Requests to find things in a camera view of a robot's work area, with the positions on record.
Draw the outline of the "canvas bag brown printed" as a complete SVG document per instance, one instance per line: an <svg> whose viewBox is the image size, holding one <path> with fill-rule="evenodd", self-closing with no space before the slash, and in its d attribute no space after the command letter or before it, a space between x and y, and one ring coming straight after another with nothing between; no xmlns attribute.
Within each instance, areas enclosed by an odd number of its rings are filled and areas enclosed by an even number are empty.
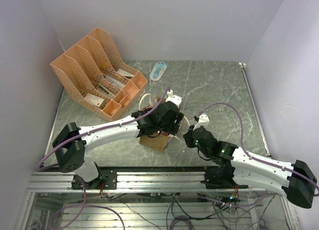
<svg viewBox="0 0 319 230"><path fill-rule="evenodd" d="M146 97L149 97L149 104L144 107L142 105L142 103ZM152 108L159 100L160 100L160 97L153 99L153 96L150 93L146 93L140 99L139 110ZM152 150L164 152L166 146L173 138L181 141L182 143L185 143L185 140L178 137L177 135L171 135L171 134L168 134L166 132L158 132L158 134L153 134L151 136L140 137L139 144L146 146L146 147L149 147Z"/></svg>

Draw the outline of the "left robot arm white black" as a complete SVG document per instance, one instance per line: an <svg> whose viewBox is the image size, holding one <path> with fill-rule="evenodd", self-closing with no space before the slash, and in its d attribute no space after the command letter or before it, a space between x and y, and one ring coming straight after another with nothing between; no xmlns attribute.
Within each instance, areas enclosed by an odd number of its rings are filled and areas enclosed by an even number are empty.
<svg viewBox="0 0 319 230"><path fill-rule="evenodd" d="M87 188L96 189L106 183L98 165L85 153L101 145L121 139L153 137L156 133L176 135L184 117L181 99L167 98L163 103L136 111L117 121L95 126L67 124L53 142L55 157L62 173L75 173Z"/></svg>

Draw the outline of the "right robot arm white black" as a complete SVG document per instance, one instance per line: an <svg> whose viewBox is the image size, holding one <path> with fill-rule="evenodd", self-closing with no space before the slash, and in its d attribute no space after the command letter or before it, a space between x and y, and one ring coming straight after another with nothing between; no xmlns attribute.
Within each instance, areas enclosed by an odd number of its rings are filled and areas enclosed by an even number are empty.
<svg viewBox="0 0 319 230"><path fill-rule="evenodd" d="M191 126L183 138L187 147L197 149L200 158L221 166L222 173L210 181L212 184L262 188L285 196L300 208L312 207L317 179L305 162L282 162L253 155L235 144L217 140L204 126Z"/></svg>

